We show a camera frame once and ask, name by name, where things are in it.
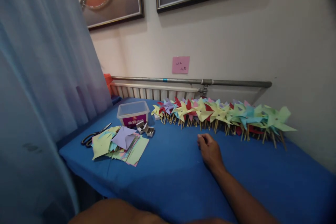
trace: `purple paper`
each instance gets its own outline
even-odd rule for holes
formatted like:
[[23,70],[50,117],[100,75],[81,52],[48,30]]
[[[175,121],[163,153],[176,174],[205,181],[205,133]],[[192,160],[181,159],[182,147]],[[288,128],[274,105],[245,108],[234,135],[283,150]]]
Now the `purple paper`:
[[169,115],[170,115],[170,111],[175,108],[168,98],[167,98],[167,101],[163,104],[163,106],[165,108],[166,113]]
[[133,135],[135,132],[136,130],[134,129],[129,129],[122,126],[115,137],[112,138],[112,142],[114,142],[120,148],[127,150],[135,137],[135,135]]

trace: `scissor handle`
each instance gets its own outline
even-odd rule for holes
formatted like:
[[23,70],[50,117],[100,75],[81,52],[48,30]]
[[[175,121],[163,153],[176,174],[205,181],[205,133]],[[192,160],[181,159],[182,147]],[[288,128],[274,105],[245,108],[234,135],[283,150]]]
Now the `scissor handle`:
[[91,144],[91,142],[92,142],[92,137],[93,136],[95,136],[95,135],[97,135],[97,133],[98,132],[95,132],[95,133],[92,133],[92,134],[90,134],[90,135],[88,135],[86,138],[84,138],[82,141],[81,141],[81,145],[87,145],[88,143],[90,143]]

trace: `purple label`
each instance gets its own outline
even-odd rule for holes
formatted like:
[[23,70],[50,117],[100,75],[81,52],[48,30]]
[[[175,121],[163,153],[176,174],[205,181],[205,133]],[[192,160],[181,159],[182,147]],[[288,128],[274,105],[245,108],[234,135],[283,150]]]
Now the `purple label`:
[[126,127],[134,127],[137,123],[144,121],[147,122],[146,115],[138,115],[136,117],[128,117],[122,119]]

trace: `orange object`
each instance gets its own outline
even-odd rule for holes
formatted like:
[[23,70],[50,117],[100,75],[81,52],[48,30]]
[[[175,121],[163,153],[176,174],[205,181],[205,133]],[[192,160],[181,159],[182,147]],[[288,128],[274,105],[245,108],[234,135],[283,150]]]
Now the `orange object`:
[[112,88],[111,88],[111,85],[108,84],[108,85],[107,85],[107,88],[108,88],[108,91],[110,92],[110,96],[112,96]]
[[113,81],[109,73],[108,74],[104,73],[104,77],[105,77],[106,85],[109,85]]

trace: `human arm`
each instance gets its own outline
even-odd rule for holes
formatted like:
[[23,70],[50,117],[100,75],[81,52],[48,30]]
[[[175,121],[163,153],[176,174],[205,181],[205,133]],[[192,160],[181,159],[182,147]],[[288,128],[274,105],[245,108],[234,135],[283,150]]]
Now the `human arm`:
[[204,163],[208,166],[240,224],[278,221],[226,170],[218,143],[209,134],[197,136]]

